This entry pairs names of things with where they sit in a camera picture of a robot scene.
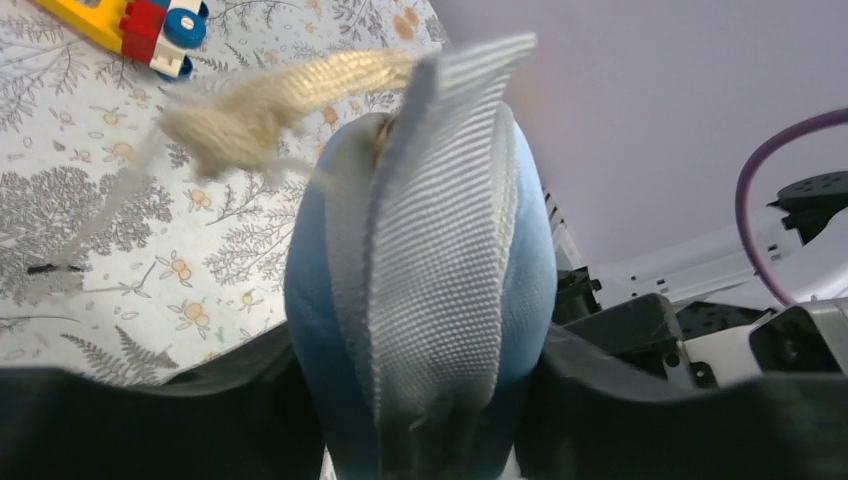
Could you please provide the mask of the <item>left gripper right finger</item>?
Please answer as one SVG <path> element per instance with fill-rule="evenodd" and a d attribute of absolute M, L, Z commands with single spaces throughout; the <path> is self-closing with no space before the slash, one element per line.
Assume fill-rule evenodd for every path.
<path fill-rule="evenodd" d="M 843 479 L 847 382 L 687 390 L 552 326 L 515 450 L 530 479 Z"/>

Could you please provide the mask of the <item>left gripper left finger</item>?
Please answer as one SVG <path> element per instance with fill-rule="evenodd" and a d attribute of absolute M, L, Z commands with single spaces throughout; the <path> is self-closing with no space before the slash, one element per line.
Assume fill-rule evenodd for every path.
<path fill-rule="evenodd" d="M 163 385 L 1 372 L 5 479 L 303 479 L 324 441 L 286 325 Z"/>

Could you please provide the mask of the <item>beige umbrella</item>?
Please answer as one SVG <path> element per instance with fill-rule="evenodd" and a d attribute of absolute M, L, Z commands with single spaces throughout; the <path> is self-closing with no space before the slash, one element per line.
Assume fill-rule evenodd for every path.
<path fill-rule="evenodd" d="M 189 88 L 179 88 L 145 137 L 136 162 L 119 173 L 101 209 L 47 265 L 35 268 L 35 280 L 21 290 L 23 298 L 41 301 L 54 287 L 72 290 L 84 243 L 150 184 L 151 167 L 167 141 L 193 156 L 199 182 L 216 181 L 236 169 L 268 180 L 286 170 L 310 174 L 306 161 L 279 155 L 284 132 L 301 131 L 305 117 L 350 96 L 405 88 L 415 64 L 398 50 L 347 50 L 277 70 L 206 77 L 201 85 L 220 88 L 205 96 L 192 97 Z"/>

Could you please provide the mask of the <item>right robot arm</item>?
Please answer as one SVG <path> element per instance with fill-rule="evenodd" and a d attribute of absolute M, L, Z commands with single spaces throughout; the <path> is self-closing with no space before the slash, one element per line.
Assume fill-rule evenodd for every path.
<path fill-rule="evenodd" d="M 685 387 L 765 370 L 847 367 L 847 175 L 782 188 L 750 215 L 754 240 L 799 304 L 786 311 L 758 278 L 735 226 L 559 278 L 555 323 Z"/>

